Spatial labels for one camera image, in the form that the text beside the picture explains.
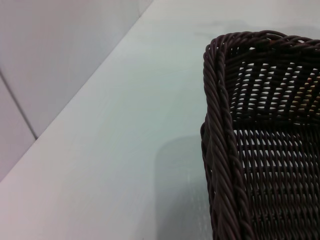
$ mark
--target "brown wicker basket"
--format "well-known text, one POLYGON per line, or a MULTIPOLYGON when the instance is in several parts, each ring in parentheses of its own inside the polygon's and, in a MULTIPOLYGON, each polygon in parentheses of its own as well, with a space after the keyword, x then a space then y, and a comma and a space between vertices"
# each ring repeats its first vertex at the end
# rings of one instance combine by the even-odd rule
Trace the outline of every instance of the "brown wicker basket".
POLYGON ((320 40, 212 40, 201 127, 213 239, 320 239, 320 40))

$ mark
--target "white table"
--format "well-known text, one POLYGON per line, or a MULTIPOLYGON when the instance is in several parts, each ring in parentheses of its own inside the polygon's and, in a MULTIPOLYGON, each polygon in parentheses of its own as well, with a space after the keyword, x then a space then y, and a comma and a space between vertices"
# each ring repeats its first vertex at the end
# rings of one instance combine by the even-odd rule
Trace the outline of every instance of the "white table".
POLYGON ((0 238, 209 239, 204 49, 228 32, 320 38, 316 3, 155 0, 0 183, 0 238))

